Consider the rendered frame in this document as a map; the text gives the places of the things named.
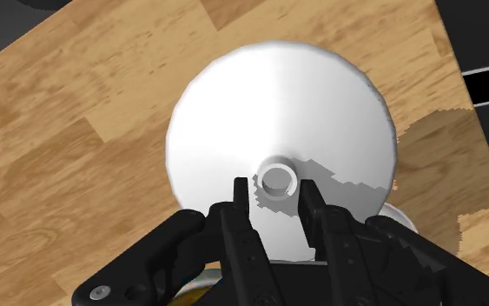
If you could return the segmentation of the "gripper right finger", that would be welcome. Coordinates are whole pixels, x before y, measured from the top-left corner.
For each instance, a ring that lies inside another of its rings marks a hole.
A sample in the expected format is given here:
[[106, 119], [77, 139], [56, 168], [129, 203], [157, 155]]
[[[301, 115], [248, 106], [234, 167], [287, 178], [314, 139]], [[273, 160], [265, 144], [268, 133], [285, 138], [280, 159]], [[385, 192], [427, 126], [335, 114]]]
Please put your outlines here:
[[390, 217], [360, 223], [307, 179], [298, 213], [333, 306], [489, 306], [489, 276]]

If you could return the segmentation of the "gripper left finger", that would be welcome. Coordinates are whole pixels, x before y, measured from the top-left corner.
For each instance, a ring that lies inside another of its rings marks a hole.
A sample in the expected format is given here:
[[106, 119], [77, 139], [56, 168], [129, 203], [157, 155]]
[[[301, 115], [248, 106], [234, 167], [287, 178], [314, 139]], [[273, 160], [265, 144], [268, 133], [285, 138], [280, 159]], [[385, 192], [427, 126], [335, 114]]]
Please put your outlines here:
[[178, 210], [126, 249], [71, 297], [72, 306], [169, 306], [205, 266], [220, 262], [223, 281], [206, 306], [286, 306], [280, 286], [249, 221], [248, 181], [234, 180], [233, 199], [207, 215]]

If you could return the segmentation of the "white table lamp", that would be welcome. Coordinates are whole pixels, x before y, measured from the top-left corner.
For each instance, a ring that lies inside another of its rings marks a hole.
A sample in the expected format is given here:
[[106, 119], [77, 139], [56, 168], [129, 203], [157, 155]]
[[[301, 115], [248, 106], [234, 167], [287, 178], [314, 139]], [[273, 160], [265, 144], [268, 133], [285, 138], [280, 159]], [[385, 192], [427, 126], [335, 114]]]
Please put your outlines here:
[[307, 261], [300, 183], [359, 222], [411, 220], [387, 202], [397, 140], [387, 104], [366, 74], [308, 43], [272, 41], [214, 60], [184, 90], [166, 135], [177, 202], [207, 212], [248, 180], [249, 219], [269, 258]]

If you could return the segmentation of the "light wooden table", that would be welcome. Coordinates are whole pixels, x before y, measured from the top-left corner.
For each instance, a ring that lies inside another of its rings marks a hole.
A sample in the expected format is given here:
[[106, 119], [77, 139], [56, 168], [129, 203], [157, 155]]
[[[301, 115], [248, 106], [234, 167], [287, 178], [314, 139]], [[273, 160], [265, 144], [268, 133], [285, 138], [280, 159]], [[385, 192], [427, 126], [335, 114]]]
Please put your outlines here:
[[73, 0], [0, 52], [0, 306], [70, 306], [173, 214], [175, 102], [270, 39], [367, 73], [398, 136], [389, 202], [489, 275], [489, 150], [433, 0]]

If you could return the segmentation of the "white smartphone with black screen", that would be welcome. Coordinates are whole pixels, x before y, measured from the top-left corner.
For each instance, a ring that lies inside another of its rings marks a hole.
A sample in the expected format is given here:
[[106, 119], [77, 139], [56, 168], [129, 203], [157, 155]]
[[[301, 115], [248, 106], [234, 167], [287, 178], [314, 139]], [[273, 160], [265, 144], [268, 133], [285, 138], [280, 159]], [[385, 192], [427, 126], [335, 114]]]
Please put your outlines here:
[[474, 108], [489, 105], [489, 66], [462, 73]]

